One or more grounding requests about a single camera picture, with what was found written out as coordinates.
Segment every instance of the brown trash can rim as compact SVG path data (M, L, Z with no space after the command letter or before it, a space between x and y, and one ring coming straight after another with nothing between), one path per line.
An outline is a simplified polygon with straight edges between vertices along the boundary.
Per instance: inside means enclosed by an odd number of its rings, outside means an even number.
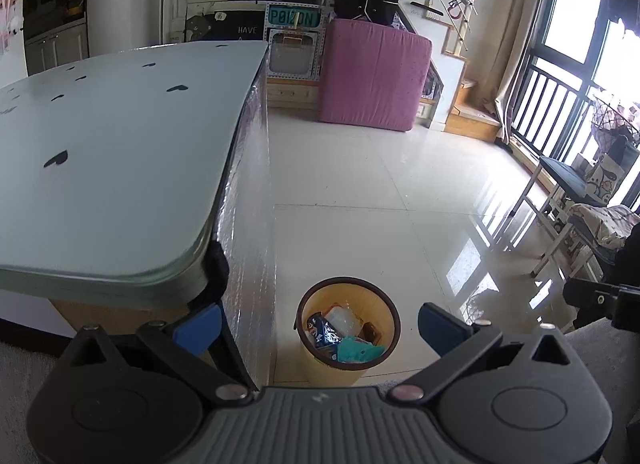
M316 349L309 342L309 339L306 337L303 320L302 320L302 313L305 308L306 302L309 300L311 295L315 293L317 290L320 290L323 287L329 287L329 285L334 285L334 284L353 284L353 285L359 285L360 287L364 287L367 290L370 290L374 294L378 295L378 297L385 302L386 306L389 307L389 310L391 311L391 316L393 317L393 320L394 320L394 337L391 340L390 345L386 348L386 350L380 357L377 357L368 363L341 363L340 361L334 361L328 358L327 356L325 356L324 354L321 354L318 351L318 349ZM379 365L385 359L387 359L390 356L391 352L393 352L393 350L396 348L396 345L398 345L398 340L400 339L400 315L398 314L398 310L396 309L396 306L394 305L394 303L380 288L376 287L373 284L370 284L369 282L366 282L365 280L361 280L359 278L353 278L352 276L336 276L335 278L328 278L327 280L318 282L305 293L305 295L302 297L302 300L300 300L300 304L298 305L298 310L296 312L296 323L293 326L293 328L298 331L298 336L300 336L300 341L302 341L302 344L313 355L313 357L315 357L320 362L323 362L328 367L338 368L340 370L367 370L368 368L372 368L372 367L375 367L376 365Z

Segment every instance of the pink cushion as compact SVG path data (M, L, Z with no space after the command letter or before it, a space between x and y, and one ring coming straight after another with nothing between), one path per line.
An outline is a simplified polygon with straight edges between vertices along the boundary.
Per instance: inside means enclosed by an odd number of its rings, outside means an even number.
M326 35L320 120L406 132L414 125L431 41L361 20L336 19Z

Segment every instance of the kitchen cabinet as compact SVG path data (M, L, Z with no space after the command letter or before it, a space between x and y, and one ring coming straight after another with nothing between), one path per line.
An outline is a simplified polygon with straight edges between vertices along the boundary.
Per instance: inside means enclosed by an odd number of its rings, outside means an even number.
M86 25L62 26L24 46L29 76L89 57Z

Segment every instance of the yellow trash can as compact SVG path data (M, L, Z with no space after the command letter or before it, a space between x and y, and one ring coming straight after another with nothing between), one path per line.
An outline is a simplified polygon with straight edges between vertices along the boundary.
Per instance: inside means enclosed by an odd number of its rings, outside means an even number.
M309 341L306 320L334 303L345 302L358 318L373 323L380 332L378 345L386 347L380 357L368 363L341 363L320 353ZM400 339L400 317L389 297L375 285L349 276L323 280L310 288L300 301L294 328L300 336L304 373L317 387L351 386L368 368L387 359Z

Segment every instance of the metal screw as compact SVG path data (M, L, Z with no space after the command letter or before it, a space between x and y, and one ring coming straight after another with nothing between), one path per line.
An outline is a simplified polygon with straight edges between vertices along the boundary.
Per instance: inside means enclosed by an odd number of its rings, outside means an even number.
M249 390L242 384L223 384L216 388L216 395L222 400L241 400L247 398Z
M424 397L424 390L415 384L398 384L390 393L395 400L401 402L414 402Z

